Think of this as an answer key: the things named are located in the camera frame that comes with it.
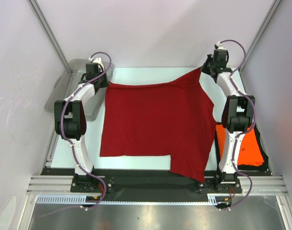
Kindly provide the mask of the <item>red t shirt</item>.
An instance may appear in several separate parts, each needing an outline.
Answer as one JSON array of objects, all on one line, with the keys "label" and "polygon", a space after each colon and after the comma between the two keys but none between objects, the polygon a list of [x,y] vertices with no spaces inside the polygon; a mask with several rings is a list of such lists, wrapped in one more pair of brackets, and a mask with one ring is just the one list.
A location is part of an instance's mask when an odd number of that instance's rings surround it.
[{"label": "red t shirt", "polygon": [[100,156],[168,155],[172,173],[204,182],[216,121],[200,76],[195,69],[167,83],[111,83]]}]

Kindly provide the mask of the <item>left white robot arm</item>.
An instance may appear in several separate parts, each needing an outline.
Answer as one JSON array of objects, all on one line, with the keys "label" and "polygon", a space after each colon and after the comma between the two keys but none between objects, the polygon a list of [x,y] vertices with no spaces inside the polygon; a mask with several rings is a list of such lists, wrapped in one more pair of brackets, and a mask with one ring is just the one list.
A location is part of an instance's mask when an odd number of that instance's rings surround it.
[{"label": "left white robot arm", "polygon": [[109,85],[107,71],[100,58],[86,63],[86,72],[75,91],[64,100],[54,102],[55,132],[65,140],[72,151],[75,162],[71,192],[93,192],[103,183],[93,174],[84,135],[87,129],[84,105],[93,98],[101,88]]}]

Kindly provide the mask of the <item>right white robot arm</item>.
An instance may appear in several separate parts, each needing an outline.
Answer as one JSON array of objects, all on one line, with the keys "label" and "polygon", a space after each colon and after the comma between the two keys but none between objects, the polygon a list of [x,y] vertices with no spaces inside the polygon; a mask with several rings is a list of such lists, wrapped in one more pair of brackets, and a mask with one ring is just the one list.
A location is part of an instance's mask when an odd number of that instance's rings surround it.
[{"label": "right white robot arm", "polygon": [[241,144],[245,134],[252,131],[255,126],[255,98],[247,95],[237,86],[232,69],[227,67],[228,60],[228,50],[223,46],[215,45],[213,54],[207,55],[201,68],[201,72],[210,75],[226,97],[222,112],[225,143],[213,180],[217,192],[229,191],[239,186],[237,176]]}]

